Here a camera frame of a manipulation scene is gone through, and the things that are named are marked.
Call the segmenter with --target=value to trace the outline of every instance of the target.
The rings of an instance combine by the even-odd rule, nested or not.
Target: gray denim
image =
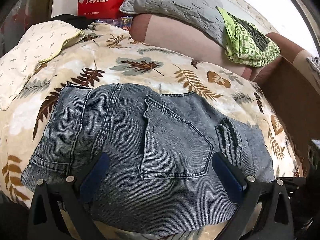
[[[236,206],[211,165],[222,151],[245,175],[273,181],[261,130],[230,119],[196,93],[160,95],[136,84],[60,92],[22,174],[62,182],[99,152],[109,169],[89,204],[94,220],[143,234],[171,234],[230,219]]]

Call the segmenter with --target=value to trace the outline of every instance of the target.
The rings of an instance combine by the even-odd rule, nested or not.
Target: denim jeans
[[[194,92],[160,95],[136,84],[68,85],[22,174],[62,182],[99,152],[109,168],[88,204],[92,219],[171,234],[230,219],[236,206],[214,172],[222,151],[245,175],[274,180],[261,130],[226,117]]]

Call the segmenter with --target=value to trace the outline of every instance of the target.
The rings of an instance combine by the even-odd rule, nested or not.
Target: beige blanket
[[[42,65],[8,109],[0,111],[0,187],[13,201],[31,205],[33,193],[22,185],[21,173],[42,137],[58,92],[67,82],[89,87],[136,83],[164,94],[195,91],[223,114],[262,130],[276,176],[300,174],[300,162],[284,128],[256,83],[220,66],[134,41],[120,28],[105,24],[91,28],[86,30],[90,33],[86,41]],[[222,226],[207,226],[189,236],[213,239]],[[129,239],[142,237],[106,225],[101,230],[109,238],[121,238],[121,234],[131,234]]]

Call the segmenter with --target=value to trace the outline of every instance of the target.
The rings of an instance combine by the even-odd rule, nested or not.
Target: sofa
[[[156,14],[134,17],[130,34],[136,41],[219,65],[256,82],[282,119],[304,169],[308,169],[309,141],[320,138],[320,87],[306,61],[310,53],[278,33],[269,33],[266,36],[279,46],[281,56],[262,68],[237,64],[229,61],[225,49],[202,31]]]

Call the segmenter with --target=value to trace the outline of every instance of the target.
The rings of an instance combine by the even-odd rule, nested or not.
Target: pillow case
[[[219,0],[124,0],[119,10],[128,14],[160,13],[187,22],[223,46],[224,20]]]

